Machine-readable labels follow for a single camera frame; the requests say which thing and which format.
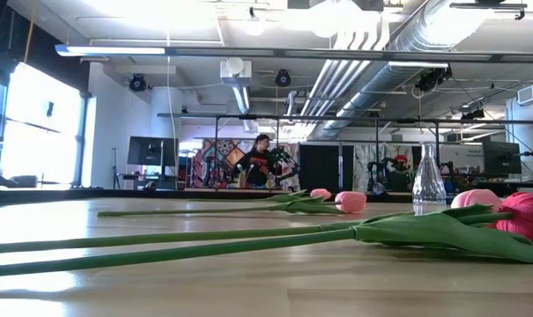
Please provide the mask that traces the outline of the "colourful patterned tapestry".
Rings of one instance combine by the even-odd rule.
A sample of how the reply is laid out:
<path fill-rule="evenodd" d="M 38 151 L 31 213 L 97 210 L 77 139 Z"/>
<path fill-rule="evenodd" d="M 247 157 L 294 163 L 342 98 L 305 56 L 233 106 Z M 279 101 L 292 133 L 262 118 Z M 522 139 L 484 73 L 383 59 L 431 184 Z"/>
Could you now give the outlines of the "colourful patterned tapestry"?
<path fill-rule="evenodd" d="M 204 138 L 202 148 L 191 159 L 192 188 L 240 188 L 240 175 L 233 176 L 237 162 L 250 152 L 252 140 Z"/>

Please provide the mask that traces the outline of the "silver ventilation duct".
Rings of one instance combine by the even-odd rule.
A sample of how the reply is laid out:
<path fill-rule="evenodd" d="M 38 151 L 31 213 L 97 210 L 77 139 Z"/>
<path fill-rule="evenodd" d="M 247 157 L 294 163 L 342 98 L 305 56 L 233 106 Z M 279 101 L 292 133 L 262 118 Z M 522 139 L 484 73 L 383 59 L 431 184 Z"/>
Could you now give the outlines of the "silver ventilation duct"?
<path fill-rule="evenodd" d="M 389 42 L 392 51 L 448 52 L 471 36 L 490 14 L 485 9 L 456 9 L 452 3 L 471 0 L 428 0 L 413 18 Z M 337 112 L 338 121 L 320 122 L 312 132 L 315 138 L 330 138 L 350 125 L 367 109 L 415 77 L 420 68 L 390 66 L 371 62 L 348 93 L 348 100 Z"/>

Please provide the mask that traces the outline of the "large bright window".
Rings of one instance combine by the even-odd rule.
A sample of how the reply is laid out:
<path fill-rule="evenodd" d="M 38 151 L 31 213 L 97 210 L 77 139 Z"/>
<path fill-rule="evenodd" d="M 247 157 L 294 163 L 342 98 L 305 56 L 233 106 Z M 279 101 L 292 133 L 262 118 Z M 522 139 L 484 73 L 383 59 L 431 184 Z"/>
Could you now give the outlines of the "large bright window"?
<path fill-rule="evenodd" d="M 0 175 L 40 187 L 76 178 L 84 100 L 80 91 L 21 63 L 0 82 Z"/>

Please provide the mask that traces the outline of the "black background station frame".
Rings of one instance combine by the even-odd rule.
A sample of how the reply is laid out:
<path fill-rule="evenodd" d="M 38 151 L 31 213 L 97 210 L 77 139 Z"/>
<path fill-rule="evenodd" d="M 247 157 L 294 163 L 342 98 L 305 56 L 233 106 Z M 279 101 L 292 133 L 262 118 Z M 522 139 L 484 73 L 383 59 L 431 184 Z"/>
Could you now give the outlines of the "black background station frame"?
<path fill-rule="evenodd" d="M 424 124 L 432 124 L 434 126 L 434 129 L 431 129 L 431 132 L 434 131 L 435 137 L 434 137 L 434 144 L 436 147 L 440 146 L 440 139 L 439 139 L 439 129 L 440 124 L 465 124 L 465 123 L 477 123 L 477 124 L 484 124 L 484 125 L 500 125 L 502 128 L 504 128 L 507 125 L 533 125 L 533 121 L 531 120 L 484 120 L 484 121 L 475 121 L 475 120 L 453 120 L 453 119 L 431 119 L 431 118 L 420 118 L 420 117 L 403 117 L 403 118 L 381 118 L 381 117 L 342 117 L 342 116 L 314 116 L 314 115 L 274 115 L 274 114 L 172 114 L 172 113 L 157 113 L 157 117 L 159 118 L 181 118 L 181 119 L 202 119 L 202 118 L 214 118 L 215 120 L 215 143 L 218 141 L 218 122 L 221 119 L 237 119 L 239 121 L 250 121 L 255 122 L 257 120 L 271 120 L 275 121 L 276 126 L 276 134 L 277 134 L 277 141 L 279 139 L 279 124 L 281 121 L 286 122 L 297 122 L 297 123 L 323 123 L 323 122 L 371 122 L 375 126 L 375 140 L 374 141 L 360 141 L 360 140 L 348 140 L 348 141 L 327 141 L 326 142 L 333 142 L 333 143 L 342 143 L 342 142 L 348 142 L 348 143 L 373 143 L 377 146 L 380 143 L 380 139 L 378 137 L 379 135 L 379 123 L 386 122 L 386 123 L 399 123 L 399 124 L 410 124 L 414 125 L 415 123 L 424 123 Z M 311 141 L 311 142 L 317 142 L 320 143 L 321 137 L 317 137 L 315 139 L 317 141 Z M 524 153 L 519 154 L 520 156 L 529 156 L 533 157 L 533 150 L 529 149 L 525 151 Z M 516 185 L 517 183 L 514 182 L 513 185 L 508 185 L 512 188 L 533 188 L 533 182 L 521 182 L 520 185 Z"/>

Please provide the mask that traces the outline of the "clear glass vase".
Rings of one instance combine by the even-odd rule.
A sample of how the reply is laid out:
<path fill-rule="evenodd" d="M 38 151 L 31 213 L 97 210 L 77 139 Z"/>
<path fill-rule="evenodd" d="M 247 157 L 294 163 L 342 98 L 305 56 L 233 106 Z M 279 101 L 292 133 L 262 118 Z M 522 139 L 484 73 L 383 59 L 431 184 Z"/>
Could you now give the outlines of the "clear glass vase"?
<path fill-rule="evenodd" d="M 435 143 L 421 143 L 421 159 L 412 186 L 412 200 L 417 206 L 443 206 L 447 194 L 435 159 Z"/>

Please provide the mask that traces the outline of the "black computer monitor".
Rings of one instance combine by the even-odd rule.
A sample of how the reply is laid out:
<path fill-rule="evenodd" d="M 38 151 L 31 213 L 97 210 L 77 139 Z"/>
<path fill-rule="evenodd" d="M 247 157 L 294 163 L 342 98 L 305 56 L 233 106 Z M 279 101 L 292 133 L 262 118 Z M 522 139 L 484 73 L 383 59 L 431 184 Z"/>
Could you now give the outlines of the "black computer monitor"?
<path fill-rule="evenodd" d="M 127 157 L 128 165 L 174 166 L 178 140 L 148 136 L 131 136 Z"/>
<path fill-rule="evenodd" d="M 517 174 L 522 172 L 519 144 L 503 142 L 482 143 L 484 171 L 487 174 Z"/>

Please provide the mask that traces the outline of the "black partition panel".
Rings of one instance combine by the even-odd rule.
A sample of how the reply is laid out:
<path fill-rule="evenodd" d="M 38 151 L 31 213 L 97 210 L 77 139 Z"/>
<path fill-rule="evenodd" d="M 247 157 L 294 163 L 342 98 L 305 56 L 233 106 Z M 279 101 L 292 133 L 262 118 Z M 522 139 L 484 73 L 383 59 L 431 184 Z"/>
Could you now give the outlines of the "black partition panel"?
<path fill-rule="evenodd" d="M 306 145 L 299 149 L 301 189 L 325 188 L 331 193 L 352 190 L 352 145 Z"/>

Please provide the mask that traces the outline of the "round white ceiling lamp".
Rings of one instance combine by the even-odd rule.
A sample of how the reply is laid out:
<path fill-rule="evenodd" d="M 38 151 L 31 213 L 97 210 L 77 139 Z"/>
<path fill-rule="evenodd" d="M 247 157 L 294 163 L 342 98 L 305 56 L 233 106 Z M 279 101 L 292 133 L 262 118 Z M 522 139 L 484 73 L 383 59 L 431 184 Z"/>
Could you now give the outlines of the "round white ceiling lamp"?
<path fill-rule="evenodd" d="M 247 18 L 243 23 L 243 31 L 250 36 L 260 36 L 266 30 L 266 21 L 262 17 Z"/>

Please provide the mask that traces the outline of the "white ceiling unit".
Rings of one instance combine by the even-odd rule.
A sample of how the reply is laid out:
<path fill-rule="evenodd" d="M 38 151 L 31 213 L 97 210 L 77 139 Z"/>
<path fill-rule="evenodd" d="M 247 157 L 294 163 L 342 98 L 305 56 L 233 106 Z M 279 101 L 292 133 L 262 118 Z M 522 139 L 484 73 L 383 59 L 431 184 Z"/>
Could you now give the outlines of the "white ceiling unit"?
<path fill-rule="evenodd" d="M 229 57 L 220 62 L 220 79 L 224 85 L 249 86 L 252 83 L 252 62 Z"/>

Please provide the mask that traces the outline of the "grey patterned cloth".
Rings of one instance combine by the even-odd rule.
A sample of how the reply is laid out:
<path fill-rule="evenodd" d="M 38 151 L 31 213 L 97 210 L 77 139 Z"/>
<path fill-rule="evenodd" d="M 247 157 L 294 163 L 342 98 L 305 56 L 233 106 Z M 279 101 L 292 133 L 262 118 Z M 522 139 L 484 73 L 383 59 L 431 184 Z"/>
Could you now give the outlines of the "grey patterned cloth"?
<path fill-rule="evenodd" d="M 355 191 L 364 192 L 371 195 L 367 191 L 368 183 L 368 171 L 366 165 L 369 162 L 379 162 L 384 158 L 393 158 L 396 155 L 404 155 L 408 159 L 408 165 L 412 170 L 414 179 L 414 167 L 412 148 L 410 146 L 404 146 L 399 144 L 366 144 L 356 145 L 354 147 L 354 160 L 353 160 L 353 189 Z"/>

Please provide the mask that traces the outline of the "white ceiling pipe bundle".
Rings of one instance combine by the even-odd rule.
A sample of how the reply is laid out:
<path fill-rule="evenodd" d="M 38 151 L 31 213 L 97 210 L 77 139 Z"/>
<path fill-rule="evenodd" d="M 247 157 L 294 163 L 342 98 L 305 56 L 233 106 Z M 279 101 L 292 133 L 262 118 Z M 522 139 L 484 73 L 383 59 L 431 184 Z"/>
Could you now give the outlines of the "white ceiling pipe bundle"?
<path fill-rule="evenodd" d="M 389 42 L 389 19 L 385 13 L 369 15 L 367 22 L 337 35 L 333 49 L 381 50 Z M 301 115 L 323 115 L 368 65 L 359 60 L 327 60 L 301 109 Z"/>

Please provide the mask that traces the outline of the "black aluminium table frame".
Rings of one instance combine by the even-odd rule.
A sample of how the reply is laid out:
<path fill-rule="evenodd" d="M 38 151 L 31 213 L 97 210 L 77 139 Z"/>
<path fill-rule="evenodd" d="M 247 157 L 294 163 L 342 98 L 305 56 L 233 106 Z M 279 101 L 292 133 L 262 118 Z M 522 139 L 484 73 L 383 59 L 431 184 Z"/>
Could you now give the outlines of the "black aluminium table frame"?
<path fill-rule="evenodd" d="M 273 192 L 250 190 L 248 192 L 234 189 L 226 190 L 206 190 L 195 191 L 150 191 L 150 190 L 113 190 L 113 189 L 91 189 L 74 188 L 67 190 L 45 190 L 45 189 L 6 189 L 0 190 L 1 204 L 19 203 L 44 203 L 56 201 L 70 201 L 94 198 L 154 198 L 154 199 L 218 199 L 218 200 L 242 200 L 242 199 L 262 199 L 275 195 Z"/>

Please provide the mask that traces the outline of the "red artificial tulip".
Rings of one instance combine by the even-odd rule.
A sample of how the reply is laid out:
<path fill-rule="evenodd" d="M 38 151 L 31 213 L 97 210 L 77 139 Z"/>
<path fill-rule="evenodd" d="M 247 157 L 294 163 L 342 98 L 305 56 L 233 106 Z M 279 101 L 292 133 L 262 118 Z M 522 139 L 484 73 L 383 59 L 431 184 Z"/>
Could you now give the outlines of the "red artificial tulip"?
<path fill-rule="evenodd" d="M 482 189 L 455 197 L 445 210 L 398 212 L 358 221 L 302 227 L 25 241 L 0 244 L 0 254 L 57 249 L 122 247 L 178 242 L 180 247 L 0 265 L 0 276 L 99 269 L 220 254 L 312 245 L 339 240 L 463 251 L 533 264 L 533 193 L 504 201 Z"/>

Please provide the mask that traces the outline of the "person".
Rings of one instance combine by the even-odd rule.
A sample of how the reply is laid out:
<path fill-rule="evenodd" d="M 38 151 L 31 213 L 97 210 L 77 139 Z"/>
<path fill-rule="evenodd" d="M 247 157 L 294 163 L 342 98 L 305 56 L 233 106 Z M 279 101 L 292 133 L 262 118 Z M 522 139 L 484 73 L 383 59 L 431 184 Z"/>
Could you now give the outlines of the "person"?
<path fill-rule="evenodd" d="M 269 146 L 270 138 L 261 134 L 255 139 L 251 150 L 235 163 L 232 176 L 243 173 L 244 188 L 266 188 L 270 174 L 279 176 L 282 173 L 282 167 L 270 154 Z"/>
<path fill-rule="evenodd" d="M 384 164 L 385 187 L 388 191 L 411 191 L 413 175 L 406 156 L 399 154 L 393 158 L 385 158 L 382 163 Z"/>

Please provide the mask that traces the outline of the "white patterned cloth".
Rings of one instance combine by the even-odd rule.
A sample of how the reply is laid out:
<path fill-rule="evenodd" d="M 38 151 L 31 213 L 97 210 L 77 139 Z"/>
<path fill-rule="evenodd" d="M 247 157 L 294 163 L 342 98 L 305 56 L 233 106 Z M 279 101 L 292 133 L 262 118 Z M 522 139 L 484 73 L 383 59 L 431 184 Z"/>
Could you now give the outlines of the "white patterned cloth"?
<path fill-rule="evenodd" d="M 299 155 L 299 148 L 300 145 L 297 143 L 294 144 L 288 144 L 286 146 L 287 151 L 289 152 L 290 156 L 293 158 L 293 160 L 299 164 L 300 163 L 300 155 Z M 295 191 L 300 190 L 300 181 L 299 181 L 299 175 L 296 174 L 291 178 L 291 186 Z"/>

